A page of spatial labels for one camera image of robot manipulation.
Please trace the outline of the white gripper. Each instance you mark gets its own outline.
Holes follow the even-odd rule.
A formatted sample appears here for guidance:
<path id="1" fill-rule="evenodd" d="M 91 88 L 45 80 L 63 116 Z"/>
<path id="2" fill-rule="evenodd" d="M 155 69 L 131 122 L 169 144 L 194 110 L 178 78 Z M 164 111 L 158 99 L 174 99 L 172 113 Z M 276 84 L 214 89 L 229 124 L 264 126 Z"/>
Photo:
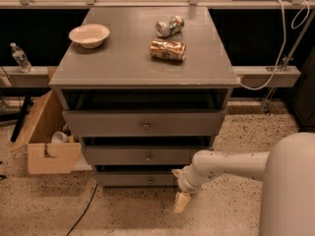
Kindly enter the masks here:
<path id="1" fill-rule="evenodd" d="M 182 169 L 172 169 L 171 173 L 177 178 L 179 189 L 184 192 L 177 192 L 173 207 L 174 213 L 181 213 L 191 201 L 189 194 L 197 193 L 201 188 L 200 175 L 191 166 L 185 166 Z"/>

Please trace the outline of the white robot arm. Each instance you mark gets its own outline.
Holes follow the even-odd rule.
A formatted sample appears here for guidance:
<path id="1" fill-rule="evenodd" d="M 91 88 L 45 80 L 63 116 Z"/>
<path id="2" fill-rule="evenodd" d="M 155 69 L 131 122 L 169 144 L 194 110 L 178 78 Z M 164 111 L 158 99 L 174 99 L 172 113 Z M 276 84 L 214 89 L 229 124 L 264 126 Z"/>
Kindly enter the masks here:
<path id="1" fill-rule="evenodd" d="M 172 173 L 179 191 L 174 211 L 182 212 L 203 184 L 222 174 L 261 181 L 259 236 L 315 236 L 315 134 L 289 135 L 267 152 L 225 155 L 200 150 Z"/>

